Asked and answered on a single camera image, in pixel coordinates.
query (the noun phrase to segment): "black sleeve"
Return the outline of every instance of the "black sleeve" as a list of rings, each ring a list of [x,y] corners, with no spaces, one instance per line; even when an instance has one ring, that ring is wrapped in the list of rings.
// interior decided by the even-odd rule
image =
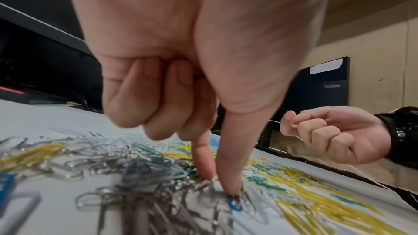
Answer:
[[[403,107],[376,117],[383,121],[391,135],[392,147],[386,158],[418,169],[418,108]]]

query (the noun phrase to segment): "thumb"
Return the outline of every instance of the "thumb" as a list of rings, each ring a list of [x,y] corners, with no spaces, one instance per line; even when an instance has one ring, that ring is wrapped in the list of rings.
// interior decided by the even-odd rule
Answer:
[[[240,194],[242,171],[257,139],[276,110],[277,105],[274,104],[249,114],[225,113],[216,155],[216,172],[228,195]]]

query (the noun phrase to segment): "finger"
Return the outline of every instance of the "finger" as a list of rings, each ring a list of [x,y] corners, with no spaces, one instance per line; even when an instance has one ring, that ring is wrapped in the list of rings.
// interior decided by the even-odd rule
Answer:
[[[297,126],[293,125],[296,113],[292,110],[286,112],[280,120],[280,132],[285,136],[299,136]]]
[[[216,155],[216,172],[228,195],[240,194],[242,171],[254,149],[254,143],[276,109],[274,105],[250,114],[226,111]]]
[[[212,180],[216,175],[215,161],[209,149],[210,131],[196,141],[192,141],[192,157],[200,176]]]
[[[340,164],[356,164],[356,157],[352,151],[354,143],[353,135],[345,132],[341,133],[330,140],[327,157]]]
[[[297,125],[300,122],[307,121],[309,119],[321,118],[326,119],[328,113],[332,107],[318,107],[314,109],[301,111],[295,118],[293,124]]]
[[[183,127],[193,112],[193,67],[183,60],[172,62],[165,76],[162,101],[145,123],[144,132],[152,140],[163,140]]]
[[[312,132],[314,130],[326,127],[325,120],[320,118],[303,121],[297,125],[297,131],[307,147],[312,145]]]
[[[186,124],[177,132],[182,141],[195,141],[210,130],[216,121],[216,95],[206,78],[195,82],[194,110]]]
[[[122,128],[137,127],[158,109],[162,66],[158,58],[135,59],[123,78],[108,76],[103,69],[103,109]]]
[[[325,155],[332,138],[341,134],[339,128],[335,126],[326,126],[312,131],[311,148],[319,155]]]

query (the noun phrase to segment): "beige wall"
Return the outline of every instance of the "beige wall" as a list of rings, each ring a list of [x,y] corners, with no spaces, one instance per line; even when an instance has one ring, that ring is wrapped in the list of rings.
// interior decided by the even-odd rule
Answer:
[[[327,13],[303,67],[343,56],[350,106],[374,114],[418,106],[418,0],[359,0]]]

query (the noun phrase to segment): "thinkvision logo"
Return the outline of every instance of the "thinkvision logo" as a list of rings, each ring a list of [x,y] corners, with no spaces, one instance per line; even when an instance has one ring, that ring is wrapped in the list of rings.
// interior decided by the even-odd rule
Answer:
[[[324,88],[340,88],[340,84],[330,84],[330,85],[324,85]]]

